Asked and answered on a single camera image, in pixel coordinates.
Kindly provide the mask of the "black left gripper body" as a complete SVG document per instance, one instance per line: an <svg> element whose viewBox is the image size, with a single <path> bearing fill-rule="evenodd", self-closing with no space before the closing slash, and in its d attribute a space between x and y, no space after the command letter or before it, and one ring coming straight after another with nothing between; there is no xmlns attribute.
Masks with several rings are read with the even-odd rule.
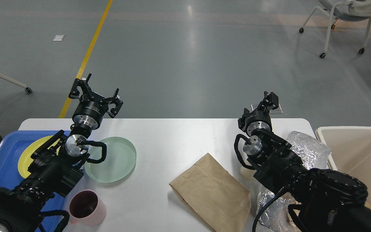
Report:
<svg viewBox="0 0 371 232"><path fill-rule="evenodd" d="M109 105L115 103L115 97L105 98L97 93L83 94L79 100L72 116L73 123L88 125L92 130L100 127Z"/></svg>

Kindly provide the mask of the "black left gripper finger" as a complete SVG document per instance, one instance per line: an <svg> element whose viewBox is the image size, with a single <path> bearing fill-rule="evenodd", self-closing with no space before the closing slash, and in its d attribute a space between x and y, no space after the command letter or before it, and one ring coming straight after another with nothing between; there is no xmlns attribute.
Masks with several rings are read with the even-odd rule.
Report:
<svg viewBox="0 0 371 232"><path fill-rule="evenodd" d="M76 78L71 87L68 98L78 100L91 100L93 99L93 92L88 85L88 81L91 78L91 73L86 78Z"/></svg>
<svg viewBox="0 0 371 232"><path fill-rule="evenodd" d="M119 88L115 90L113 96L106 98L106 113L111 118L115 118L123 105L123 101L120 99L118 94Z"/></svg>

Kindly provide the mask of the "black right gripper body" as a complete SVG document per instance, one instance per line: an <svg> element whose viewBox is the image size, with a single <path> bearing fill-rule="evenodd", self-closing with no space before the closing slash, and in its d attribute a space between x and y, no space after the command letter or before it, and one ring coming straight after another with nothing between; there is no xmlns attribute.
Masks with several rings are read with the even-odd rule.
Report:
<svg viewBox="0 0 371 232"><path fill-rule="evenodd" d="M238 128L249 136L257 129L272 132L272 123L268 111L256 110L256 116L242 116L238 118Z"/></svg>

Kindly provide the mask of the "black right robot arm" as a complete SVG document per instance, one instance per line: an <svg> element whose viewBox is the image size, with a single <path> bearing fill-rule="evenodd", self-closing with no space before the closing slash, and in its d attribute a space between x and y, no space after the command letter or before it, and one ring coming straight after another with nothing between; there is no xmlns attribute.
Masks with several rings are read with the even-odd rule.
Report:
<svg viewBox="0 0 371 232"><path fill-rule="evenodd" d="M244 109L234 150L242 167L254 170L253 177L274 197L261 207L252 231L263 212L286 193L298 204L288 213L302 232L371 232L371 209L365 207L367 186L355 177L331 169L306 169L291 144L272 131L270 111L279 98L264 92L253 109Z"/></svg>

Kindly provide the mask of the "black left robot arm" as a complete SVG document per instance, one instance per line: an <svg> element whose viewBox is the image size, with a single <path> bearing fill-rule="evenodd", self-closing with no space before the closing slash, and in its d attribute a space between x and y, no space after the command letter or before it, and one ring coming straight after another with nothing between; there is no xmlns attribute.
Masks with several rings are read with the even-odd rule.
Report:
<svg viewBox="0 0 371 232"><path fill-rule="evenodd" d="M91 141L89 136L100 127L105 114L114 118L123 105L117 88L111 97L103 97L89 87L89 79L75 79L68 97L79 100L71 131L60 130L32 154L30 175L13 188L0 188L0 232L44 232L44 218L62 216L55 228L62 232L70 214L66 210L42 211L55 193L66 197L78 184L87 163L99 164L107 156L107 145Z"/></svg>

